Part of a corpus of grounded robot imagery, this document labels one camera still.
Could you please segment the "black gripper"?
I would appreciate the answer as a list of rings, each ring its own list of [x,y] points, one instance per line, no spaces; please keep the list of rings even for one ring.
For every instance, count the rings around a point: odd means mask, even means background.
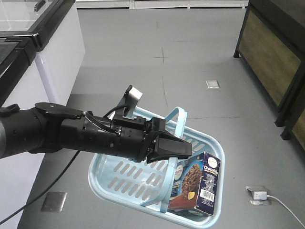
[[[165,132],[166,120],[153,117],[146,120],[141,116],[135,119],[125,118],[115,114],[111,125],[118,127],[120,133],[112,137],[110,143],[111,156],[128,158],[134,162],[147,164],[174,158],[188,158],[192,155],[192,144],[170,135],[159,135]],[[149,155],[149,148],[156,138],[156,156]]]

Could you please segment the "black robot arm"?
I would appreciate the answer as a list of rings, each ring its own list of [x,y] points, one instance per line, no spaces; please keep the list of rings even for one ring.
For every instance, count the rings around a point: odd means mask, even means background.
[[[3,107],[0,156],[73,149],[152,163],[192,155],[189,142],[166,130],[166,120],[141,116],[130,119],[122,115],[125,109],[124,105],[117,106],[114,117],[109,118],[53,103],[36,103],[27,110],[17,104]]]

